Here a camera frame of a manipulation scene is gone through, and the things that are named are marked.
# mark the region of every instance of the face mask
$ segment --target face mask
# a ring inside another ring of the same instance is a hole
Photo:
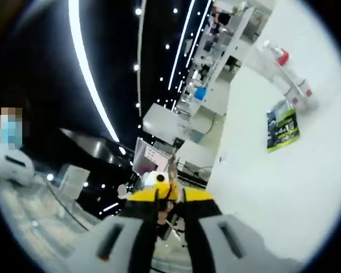
[[[0,143],[7,143],[11,149],[23,146],[23,122],[12,115],[1,115]]]

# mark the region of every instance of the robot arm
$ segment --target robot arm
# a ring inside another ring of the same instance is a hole
[[[160,204],[178,198],[162,175],[156,176],[154,187],[132,195],[119,216],[107,217],[85,234],[66,260],[64,272],[149,273]],[[297,272],[296,264],[269,253],[250,227],[222,215],[207,192],[187,187],[182,191],[185,200],[177,210],[185,220],[193,272]]]

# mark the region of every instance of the led strip light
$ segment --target led strip light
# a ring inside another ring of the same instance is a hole
[[[182,87],[183,81],[180,82],[180,85],[178,86],[178,93],[181,93],[181,87]]]
[[[194,38],[194,42],[193,42],[193,46],[192,46],[192,49],[189,53],[189,56],[188,56],[188,61],[187,61],[187,64],[186,64],[186,68],[188,67],[190,61],[191,61],[191,58],[192,58],[192,54],[193,54],[193,51],[194,51],[194,48],[196,47],[196,44],[197,44],[197,40],[198,40],[198,37],[199,37],[199,33],[201,32],[201,28],[205,22],[205,18],[206,18],[206,15],[207,15],[207,12],[209,10],[209,7],[212,3],[212,0],[209,0],[209,2],[207,3],[207,6],[206,6],[206,9],[205,9],[205,12],[203,13],[203,16],[202,16],[202,20],[201,20],[201,24],[199,25],[199,28],[198,28],[198,31],[197,31],[197,34],[196,34],[196,37]]]
[[[142,97],[140,94],[140,71],[142,70],[142,42],[143,42],[143,27],[144,27],[144,16],[145,16],[145,8],[147,6],[147,0],[142,1],[142,14],[140,15],[139,21],[139,31],[138,31],[138,65],[139,69],[136,74],[136,83],[138,89],[138,103],[139,103],[139,117],[142,117]]]
[[[179,58],[180,53],[181,53],[181,48],[182,48],[182,43],[183,43],[183,40],[184,40],[184,35],[186,34],[187,25],[188,25],[189,18],[190,18],[191,13],[192,13],[192,9],[193,9],[193,6],[194,6],[194,2],[195,2],[195,0],[192,0],[192,1],[191,1],[191,4],[189,5],[189,8],[188,8],[187,17],[186,17],[186,22],[184,23],[183,30],[182,30],[182,35],[181,35],[181,40],[180,40],[180,44],[178,45],[178,50],[177,50],[177,54],[176,54],[176,59],[174,60],[172,73],[170,74],[170,79],[169,79],[169,84],[168,84],[168,90],[170,90],[170,89],[171,89],[171,86],[172,86],[172,81],[173,81],[173,77],[174,77],[174,72],[175,72],[175,70],[176,70],[178,58]]]
[[[99,113],[111,137],[116,142],[119,142],[120,140],[118,136],[116,135],[116,132],[113,126],[111,125],[109,118],[106,115],[105,108],[102,105],[102,102],[100,100],[100,97],[98,95],[98,92],[95,86],[95,82],[93,81],[93,78],[91,75],[89,63],[86,57],[84,41],[82,39],[82,33],[81,33],[79,0],[68,1],[68,15],[69,15],[70,31],[72,33],[72,39],[73,39],[73,44],[74,44],[74,50],[76,52],[77,59],[78,59],[78,62],[80,64],[80,68],[82,71],[82,75],[84,76],[91,98],[96,106],[97,112]]]

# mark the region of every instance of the red cap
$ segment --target red cap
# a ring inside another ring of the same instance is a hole
[[[282,56],[280,56],[277,59],[277,62],[280,64],[280,66],[282,67],[283,65],[286,64],[286,62],[289,60],[289,53],[283,50],[283,54]]]

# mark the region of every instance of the floor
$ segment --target floor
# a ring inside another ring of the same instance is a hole
[[[217,81],[227,81],[231,82],[232,78],[234,77],[234,74],[229,72],[228,70],[223,70],[220,73],[220,76],[218,77]],[[220,145],[221,135],[223,131],[223,125],[224,120],[226,116],[221,117],[220,115],[216,115],[212,129],[210,132],[208,132],[201,141],[199,142],[200,145],[204,147],[208,147],[212,150],[212,152],[216,155],[218,152],[218,147]]]
[[[184,230],[184,221],[179,220],[175,229]],[[166,241],[158,238],[155,244],[152,267],[164,272],[191,273],[192,264],[186,246],[184,233],[172,231]]]

